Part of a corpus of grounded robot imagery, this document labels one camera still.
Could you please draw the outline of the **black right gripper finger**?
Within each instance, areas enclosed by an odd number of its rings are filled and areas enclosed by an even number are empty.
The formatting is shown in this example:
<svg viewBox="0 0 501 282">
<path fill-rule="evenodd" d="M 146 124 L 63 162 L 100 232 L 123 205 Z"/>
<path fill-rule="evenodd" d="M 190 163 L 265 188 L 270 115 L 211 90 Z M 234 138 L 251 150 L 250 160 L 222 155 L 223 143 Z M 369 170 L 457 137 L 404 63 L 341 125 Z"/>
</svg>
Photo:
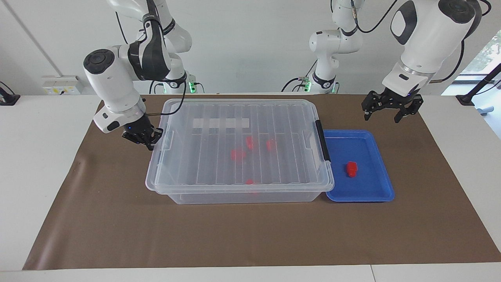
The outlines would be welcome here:
<svg viewBox="0 0 501 282">
<path fill-rule="evenodd" d="M 122 137 L 124 139 L 127 139 L 133 143 L 136 143 L 138 145 L 143 145 L 144 144 L 144 139 L 141 134 L 136 134 L 136 133 L 130 133 L 128 131 L 124 131 L 122 134 Z"/>
<path fill-rule="evenodd" d="M 144 134 L 144 145 L 153 151 L 156 143 L 161 139 L 164 130 L 159 127 L 150 127 Z"/>
</svg>

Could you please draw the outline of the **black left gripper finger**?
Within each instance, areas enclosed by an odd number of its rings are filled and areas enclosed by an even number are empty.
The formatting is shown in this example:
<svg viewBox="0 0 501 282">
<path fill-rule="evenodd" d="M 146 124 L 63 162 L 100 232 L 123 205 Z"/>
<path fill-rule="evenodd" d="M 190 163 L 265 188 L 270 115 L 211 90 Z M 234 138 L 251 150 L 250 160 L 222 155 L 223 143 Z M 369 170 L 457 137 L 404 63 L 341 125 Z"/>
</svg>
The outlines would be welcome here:
<svg viewBox="0 0 501 282">
<path fill-rule="evenodd" d="M 412 101 L 407 107 L 401 105 L 394 116 L 394 122 L 399 123 L 404 117 L 417 114 L 423 103 L 423 101 Z"/>
<path fill-rule="evenodd" d="M 361 103 L 362 110 L 364 111 L 364 120 L 368 121 L 371 115 L 381 110 L 381 95 L 378 93 L 368 93 Z"/>
</svg>

